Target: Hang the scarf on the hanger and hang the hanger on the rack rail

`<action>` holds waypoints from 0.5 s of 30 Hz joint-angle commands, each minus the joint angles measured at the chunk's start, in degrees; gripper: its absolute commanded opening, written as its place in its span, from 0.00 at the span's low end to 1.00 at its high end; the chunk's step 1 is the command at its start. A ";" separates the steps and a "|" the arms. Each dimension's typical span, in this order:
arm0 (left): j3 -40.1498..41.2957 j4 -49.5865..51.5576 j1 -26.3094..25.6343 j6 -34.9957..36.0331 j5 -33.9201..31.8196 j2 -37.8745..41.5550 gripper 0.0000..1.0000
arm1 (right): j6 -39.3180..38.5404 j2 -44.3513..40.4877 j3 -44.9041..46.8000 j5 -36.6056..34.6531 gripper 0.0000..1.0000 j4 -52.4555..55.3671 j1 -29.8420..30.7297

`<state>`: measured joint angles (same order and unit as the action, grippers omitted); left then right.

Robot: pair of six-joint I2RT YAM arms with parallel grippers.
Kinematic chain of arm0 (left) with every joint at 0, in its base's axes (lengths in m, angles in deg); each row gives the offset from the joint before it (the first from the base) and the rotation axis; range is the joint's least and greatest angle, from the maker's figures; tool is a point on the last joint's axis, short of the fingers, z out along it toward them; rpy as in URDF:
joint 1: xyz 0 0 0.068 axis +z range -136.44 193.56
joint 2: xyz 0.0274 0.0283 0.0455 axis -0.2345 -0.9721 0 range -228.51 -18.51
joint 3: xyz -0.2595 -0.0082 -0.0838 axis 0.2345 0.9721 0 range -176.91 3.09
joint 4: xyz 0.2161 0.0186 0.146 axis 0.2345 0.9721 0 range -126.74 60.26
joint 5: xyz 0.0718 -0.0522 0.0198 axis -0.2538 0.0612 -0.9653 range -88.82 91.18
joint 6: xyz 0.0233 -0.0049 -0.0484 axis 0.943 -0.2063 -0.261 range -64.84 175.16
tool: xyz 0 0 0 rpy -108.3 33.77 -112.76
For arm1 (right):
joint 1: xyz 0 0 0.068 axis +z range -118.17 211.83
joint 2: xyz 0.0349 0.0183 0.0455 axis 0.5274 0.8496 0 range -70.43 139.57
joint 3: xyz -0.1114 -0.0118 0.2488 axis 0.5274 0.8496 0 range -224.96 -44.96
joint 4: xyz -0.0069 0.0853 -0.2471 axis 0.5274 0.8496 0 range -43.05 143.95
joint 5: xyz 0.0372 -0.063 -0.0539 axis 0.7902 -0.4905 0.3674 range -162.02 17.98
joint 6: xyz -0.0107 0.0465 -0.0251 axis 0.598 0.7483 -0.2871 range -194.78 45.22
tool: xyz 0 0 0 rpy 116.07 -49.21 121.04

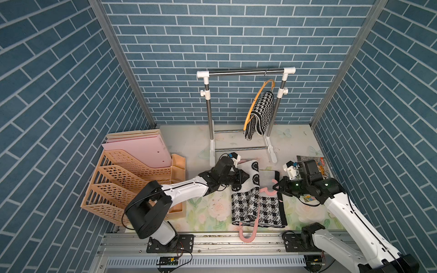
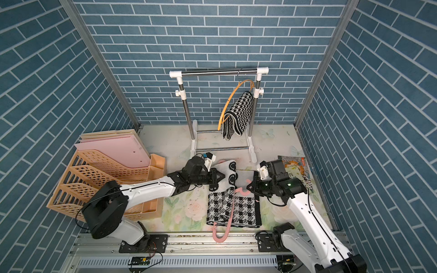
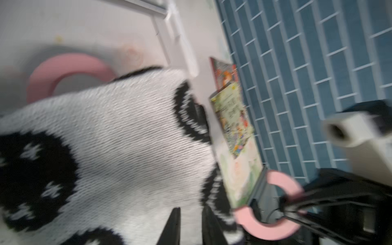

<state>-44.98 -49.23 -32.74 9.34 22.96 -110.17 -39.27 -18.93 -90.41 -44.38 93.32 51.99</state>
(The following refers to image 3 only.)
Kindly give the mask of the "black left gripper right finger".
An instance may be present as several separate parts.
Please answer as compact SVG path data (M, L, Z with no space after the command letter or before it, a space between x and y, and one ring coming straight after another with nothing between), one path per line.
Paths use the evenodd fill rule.
M209 206L202 211L202 239L203 245L228 245L221 226Z

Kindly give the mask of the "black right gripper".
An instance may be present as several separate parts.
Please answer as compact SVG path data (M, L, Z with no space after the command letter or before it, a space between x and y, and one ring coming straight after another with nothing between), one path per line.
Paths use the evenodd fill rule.
M280 211L333 206L333 222L320 215L285 212L289 221L340 245L392 243L392 188L334 168L322 168L299 194L279 199Z

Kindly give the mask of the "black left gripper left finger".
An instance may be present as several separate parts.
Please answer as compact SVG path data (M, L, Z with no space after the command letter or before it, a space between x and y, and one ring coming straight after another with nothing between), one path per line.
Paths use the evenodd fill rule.
M156 245L179 245L181 237L181 208L172 209Z

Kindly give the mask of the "smiley plaid black white scarf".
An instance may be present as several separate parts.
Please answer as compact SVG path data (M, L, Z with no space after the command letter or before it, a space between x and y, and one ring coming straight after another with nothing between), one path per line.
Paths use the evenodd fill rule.
M244 242L187 75L149 67L1 118L1 244L154 245L181 210L202 244L209 206Z

